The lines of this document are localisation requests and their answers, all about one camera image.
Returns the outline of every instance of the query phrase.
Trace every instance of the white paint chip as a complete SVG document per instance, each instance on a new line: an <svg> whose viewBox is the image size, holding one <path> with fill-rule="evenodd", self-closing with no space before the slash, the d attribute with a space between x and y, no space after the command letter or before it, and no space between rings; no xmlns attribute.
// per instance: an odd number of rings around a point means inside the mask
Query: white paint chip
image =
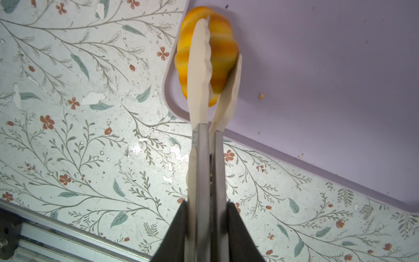
<svg viewBox="0 0 419 262"><path fill-rule="evenodd" d="M104 18L104 16L105 16L105 5L104 4L101 4L101 3L98 3L96 5L95 12L98 13L99 19L102 20Z"/></svg>
<svg viewBox="0 0 419 262"><path fill-rule="evenodd" d="M140 147L140 143L134 143L129 145L128 147L128 159L130 159L131 161L134 161L137 156L139 155L139 153L141 153L141 147Z"/></svg>
<svg viewBox="0 0 419 262"><path fill-rule="evenodd" d="M178 161L185 161L186 163L189 163L189 154L181 155L181 150L179 149L178 145L172 146L170 149L170 153L174 153L176 156L176 160Z"/></svg>
<svg viewBox="0 0 419 262"><path fill-rule="evenodd" d="M15 91L15 95L13 96L13 102L15 102L16 107L20 110L21 109L21 95L19 94L19 85L17 83L13 84L13 90Z"/></svg>
<svg viewBox="0 0 419 262"><path fill-rule="evenodd" d="M44 88L41 87L41 85L38 83L38 81L36 81L33 77L31 77L30 75L28 75L28 79L34 83L36 86L40 87L45 93L48 93L48 91Z"/></svg>
<svg viewBox="0 0 419 262"><path fill-rule="evenodd" d="M105 99L106 96L103 93L89 92L85 98L80 102L81 105L94 105L99 103L99 100Z"/></svg>
<svg viewBox="0 0 419 262"><path fill-rule="evenodd" d="M173 178L172 177L163 176L163 180L164 180L163 184L172 184L173 183Z"/></svg>
<svg viewBox="0 0 419 262"><path fill-rule="evenodd" d="M29 79L32 83L34 83L35 85L37 85L37 86L41 87L41 85L40 85L40 84L38 84L38 81L36 81L35 79L33 79L31 76L29 76L29 75L28 75L28 79Z"/></svg>

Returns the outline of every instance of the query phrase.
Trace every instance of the floral pattern surface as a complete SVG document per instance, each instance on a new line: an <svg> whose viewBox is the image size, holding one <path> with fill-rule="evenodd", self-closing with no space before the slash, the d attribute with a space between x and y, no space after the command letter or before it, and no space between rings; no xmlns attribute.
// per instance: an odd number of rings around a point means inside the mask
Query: floral pattern surface
<svg viewBox="0 0 419 262"><path fill-rule="evenodd" d="M157 250L187 199L191 130L161 92L185 4L1 0L3 201ZM224 147L228 198L266 261L419 260L418 215Z"/></svg>

